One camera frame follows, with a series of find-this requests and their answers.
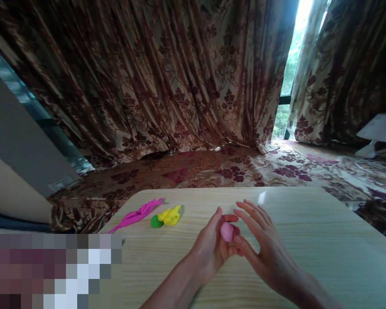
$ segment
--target lamp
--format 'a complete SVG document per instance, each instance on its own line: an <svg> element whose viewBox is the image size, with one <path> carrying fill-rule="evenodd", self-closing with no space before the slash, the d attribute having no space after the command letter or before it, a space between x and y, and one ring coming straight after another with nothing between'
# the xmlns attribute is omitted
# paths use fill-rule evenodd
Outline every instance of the lamp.
<svg viewBox="0 0 386 309"><path fill-rule="evenodd" d="M370 139L371 142L358 150L356 156L366 159L374 158L376 156L374 150L376 142L386 142L386 114L378 114L357 133L357 136Z"/></svg>

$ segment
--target pink play dough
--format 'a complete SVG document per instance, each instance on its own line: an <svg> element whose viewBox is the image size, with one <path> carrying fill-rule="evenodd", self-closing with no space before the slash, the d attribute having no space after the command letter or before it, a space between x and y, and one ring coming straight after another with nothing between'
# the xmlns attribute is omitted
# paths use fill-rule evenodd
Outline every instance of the pink play dough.
<svg viewBox="0 0 386 309"><path fill-rule="evenodd" d="M220 234L222 234L222 238L226 242L233 242L233 225L230 223L223 223L220 228Z"/></svg>

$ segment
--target white cable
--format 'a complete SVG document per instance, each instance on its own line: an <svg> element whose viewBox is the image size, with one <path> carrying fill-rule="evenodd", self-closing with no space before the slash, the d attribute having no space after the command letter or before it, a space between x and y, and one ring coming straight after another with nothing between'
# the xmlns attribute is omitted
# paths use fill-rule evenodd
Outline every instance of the white cable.
<svg viewBox="0 0 386 309"><path fill-rule="evenodd" d="M383 166L383 164L386 164L386 162L383 162L383 164L380 164L379 161L376 161L376 160L367 160L367 159L363 159L363 158L361 158L361 157L359 157L359 156L356 156L356 158L357 158L358 160L355 161L355 164L356 164L356 166L357 166L358 168L360 168L360 169L362 169L362 170L364 170L365 172L368 172L368 173L370 173L370 174L374 174L374 175L377 175L377 176L385 177L385 178L386 178L386 175L381 175L381 174L379 174L379 173L372 172L372 171L367 170L367 169L365 169L364 167L362 167L362 166L360 166L360 165L358 164L358 162L360 162L360 161L371 162L371 163L373 163L374 165L376 165L376 166L379 167L379 168L386 169L386 166Z"/></svg>

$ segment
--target curtain fold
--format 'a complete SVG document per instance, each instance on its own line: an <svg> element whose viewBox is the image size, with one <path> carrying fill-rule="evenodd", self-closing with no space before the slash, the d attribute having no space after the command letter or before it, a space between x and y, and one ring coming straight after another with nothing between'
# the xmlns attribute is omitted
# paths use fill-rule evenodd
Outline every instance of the curtain fold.
<svg viewBox="0 0 386 309"><path fill-rule="evenodd" d="M332 0L320 33L303 42L288 129L299 142L356 145L356 133L386 112L386 0Z"/></svg>
<svg viewBox="0 0 386 309"><path fill-rule="evenodd" d="M270 144L298 1L0 0L0 52L98 169Z"/></svg>

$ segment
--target electrical outlet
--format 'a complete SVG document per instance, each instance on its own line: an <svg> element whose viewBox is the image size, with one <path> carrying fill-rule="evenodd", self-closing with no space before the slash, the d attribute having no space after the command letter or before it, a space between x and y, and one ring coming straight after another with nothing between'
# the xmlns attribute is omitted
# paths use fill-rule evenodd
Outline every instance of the electrical outlet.
<svg viewBox="0 0 386 309"><path fill-rule="evenodd" d="M57 192L65 187L67 187L72 182L73 182L73 178L70 175L66 175L62 179L59 179L59 180L49 184L48 186L52 191Z"/></svg>

